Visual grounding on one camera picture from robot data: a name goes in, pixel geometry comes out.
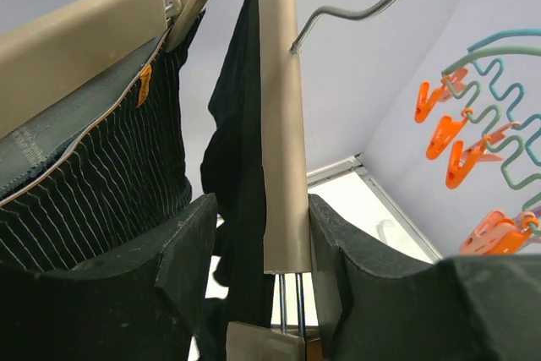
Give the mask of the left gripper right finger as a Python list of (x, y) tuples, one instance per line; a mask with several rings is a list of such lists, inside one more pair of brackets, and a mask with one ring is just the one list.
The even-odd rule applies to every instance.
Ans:
[(537, 360), (540, 258), (429, 264), (309, 196), (314, 298), (329, 360)]

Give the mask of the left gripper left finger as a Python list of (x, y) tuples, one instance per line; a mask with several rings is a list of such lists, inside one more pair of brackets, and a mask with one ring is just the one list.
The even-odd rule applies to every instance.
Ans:
[(1, 269), (4, 360), (185, 360), (199, 333), (216, 232), (204, 194), (71, 271)]

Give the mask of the green plastic clip hanger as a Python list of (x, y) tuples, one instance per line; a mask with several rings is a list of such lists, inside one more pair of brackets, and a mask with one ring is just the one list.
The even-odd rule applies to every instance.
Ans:
[[(529, 184), (538, 181), (540, 179), (539, 172), (533, 172), (527, 175), (521, 181), (515, 181), (509, 173), (509, 166), (518, 159), (521, 155), (525, 154), (529, 157), (530, 161), (536, 167), (540, 166), (540, 159), (533, 152), (533, 143), (540, 137), (540, 133), (536, 132), (528, 139), (524, 139), (520, 132), (527, 126), (535, 121), (540, 120), (540, 115), (535, 113), (528, 117), (523, 122), (515, 122), (513, 120), (513, 109), (517, 107), (522, 101), (525, 90), (521, 83), (516, 82), (512, 84), (504, 94), (500, 95), (495, 91), (494, 84), (498, 81), (501, 74), (504, 72), (504, 64), (501, 58), (505, 55), (524, 55), (538, 57), (540, 55), (540, 48), (538, 46), (491, 46), (491, 40), (480, 41), (467, 49), (467, 54), (455, 61), (452, 65), (447, 67), (441, 72), (441, 90), (447, 90), (451, 95), (459, 100), (466, 94), (473, 90), (473, 95), (467, 101), (465, 108), (462, 111), (462, 116), (473, 124), (482, 122), (485, 117), (493, 113), (494, 117), (487, 124), (482, 132), (481, 144), (479, 147), (473, 149), (474, 153), (484, 153), (486, 151), (496, 154), (504, 150), (509, 144), (515, 143), (516, 149), (510, 154), (500, 165), (500, 172), (507, 186), (512, 190), (521, 190), (526, 188)], [(493, 76), (491, 82), (489, 82), (489, 93), (493, 96), (495, 102), (486, 106), (479, 115), (475, 115), (472, 110), (472, 104), (478, 99), (479, 95), (483, 91), (481, 84), (474, 80), (468, 83), (462, 91), (457, 91), (456, 86), (451, 81), (451, 75), (456, 71), (465, 68), (468, 64), (472, 64), (478, 71), (478, 74), (485, 76), (488, 72), (496, 66), (498, 68), (497, 73)], [(514, 134), (510, 137), (504, 138), (502, 141), (496, 141), (495, 137), (490, 133), (495, 125), (500, 121), (502, 117), (507, 118), (507, 124), (513, 129)]]

